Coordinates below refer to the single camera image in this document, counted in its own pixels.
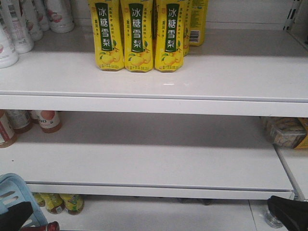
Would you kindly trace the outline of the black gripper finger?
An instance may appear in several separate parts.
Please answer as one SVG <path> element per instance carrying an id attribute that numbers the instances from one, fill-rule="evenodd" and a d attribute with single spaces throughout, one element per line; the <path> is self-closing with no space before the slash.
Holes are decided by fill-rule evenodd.
<path id="1" fill-rule="evenodd" d="M 269 212 L 289 231 L 308 230 L 308 203 L 271 196 L 267 200 Z"/>
<path id="2" fill-rule="evenodd" d="M 1 231 L 19 231 L 23 224 L 33 214 L 30 202 L 21 202 L 8 208 L 8 211 L 0 216 Z"/>

